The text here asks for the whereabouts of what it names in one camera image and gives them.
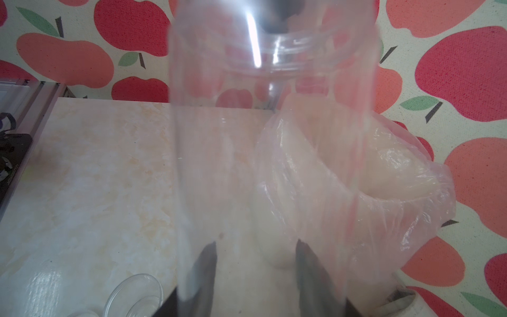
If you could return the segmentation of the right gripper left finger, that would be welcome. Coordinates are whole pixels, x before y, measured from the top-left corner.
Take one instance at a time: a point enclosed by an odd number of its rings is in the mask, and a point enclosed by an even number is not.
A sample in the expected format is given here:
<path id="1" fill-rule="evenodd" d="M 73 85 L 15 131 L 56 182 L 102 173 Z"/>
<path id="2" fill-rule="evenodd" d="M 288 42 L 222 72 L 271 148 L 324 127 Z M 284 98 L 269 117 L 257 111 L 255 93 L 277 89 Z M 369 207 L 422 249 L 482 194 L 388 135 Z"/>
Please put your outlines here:
<path id="1" fill-rule="evenodd" d="M 211 316 L 217 270 L 216 242 L 207 244 L 186 279 L 153 316 Z"/>

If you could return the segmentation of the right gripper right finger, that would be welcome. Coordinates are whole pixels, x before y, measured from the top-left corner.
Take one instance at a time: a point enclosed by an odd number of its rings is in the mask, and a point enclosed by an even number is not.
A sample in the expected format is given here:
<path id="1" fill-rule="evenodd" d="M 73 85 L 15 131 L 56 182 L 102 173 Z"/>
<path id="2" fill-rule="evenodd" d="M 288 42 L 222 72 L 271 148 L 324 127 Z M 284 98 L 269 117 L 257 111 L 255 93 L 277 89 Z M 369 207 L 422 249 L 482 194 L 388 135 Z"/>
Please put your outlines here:
<path id="1" fill-rule="evenodd" d="M 360 316 L 348 299 L 340 299 L 329 273 L 302 240 L 296 245 L 296 276 L 301 316 Z"/>

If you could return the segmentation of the clear tea jar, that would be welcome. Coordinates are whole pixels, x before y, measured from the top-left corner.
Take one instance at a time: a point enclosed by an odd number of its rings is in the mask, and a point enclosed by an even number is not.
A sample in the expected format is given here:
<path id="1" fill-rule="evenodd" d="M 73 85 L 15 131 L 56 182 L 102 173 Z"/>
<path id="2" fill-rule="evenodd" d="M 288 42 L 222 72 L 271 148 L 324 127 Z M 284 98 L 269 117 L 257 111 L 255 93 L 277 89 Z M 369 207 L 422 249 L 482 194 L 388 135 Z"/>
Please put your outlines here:
<path id="1" fill-rule="evenodd" d="M 372 1 L 183 1 L 170 31 L 179 316 L 345 316 Z"/>

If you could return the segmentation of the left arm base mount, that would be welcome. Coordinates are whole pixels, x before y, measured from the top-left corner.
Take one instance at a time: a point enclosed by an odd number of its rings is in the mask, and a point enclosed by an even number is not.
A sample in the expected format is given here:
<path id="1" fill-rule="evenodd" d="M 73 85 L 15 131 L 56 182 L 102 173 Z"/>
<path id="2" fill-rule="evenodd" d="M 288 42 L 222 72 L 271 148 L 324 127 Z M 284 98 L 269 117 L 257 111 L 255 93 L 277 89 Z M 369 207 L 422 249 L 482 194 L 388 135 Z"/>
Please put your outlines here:
<path id="1" fill-rule="evenodd" d="M 9 189 L 32 145 L 32 136 L 13 133 L 17 123 L 12 114 L 1 113 L 1 204 L 7 201 Z"/>

